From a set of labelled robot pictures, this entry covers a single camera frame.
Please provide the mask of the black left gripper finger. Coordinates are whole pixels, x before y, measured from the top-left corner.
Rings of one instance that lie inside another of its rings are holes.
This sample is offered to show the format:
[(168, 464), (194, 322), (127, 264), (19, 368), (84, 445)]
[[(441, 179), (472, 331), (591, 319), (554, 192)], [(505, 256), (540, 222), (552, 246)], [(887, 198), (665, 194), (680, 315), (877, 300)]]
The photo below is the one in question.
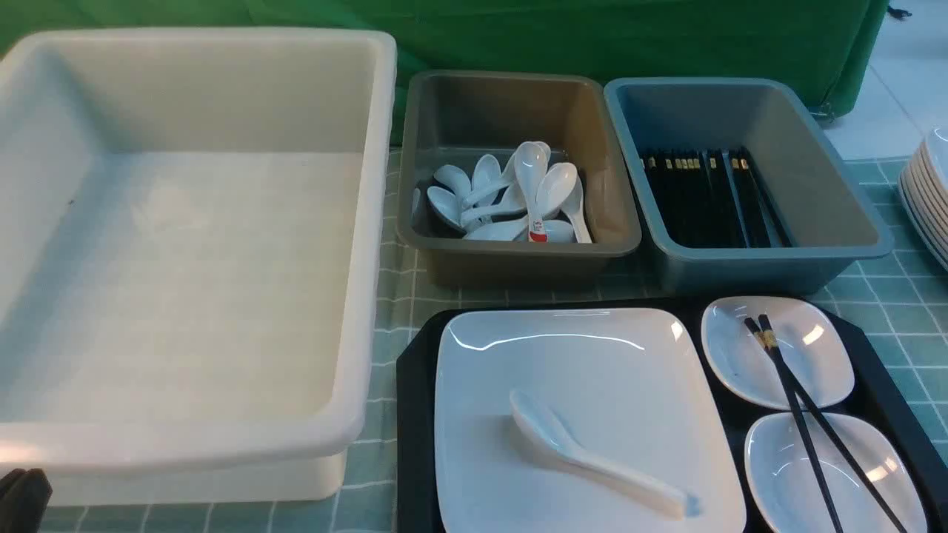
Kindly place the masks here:
[(1, 532), (39, 532), (52, 495), (43, 469), (13, 469), (1, 479)]

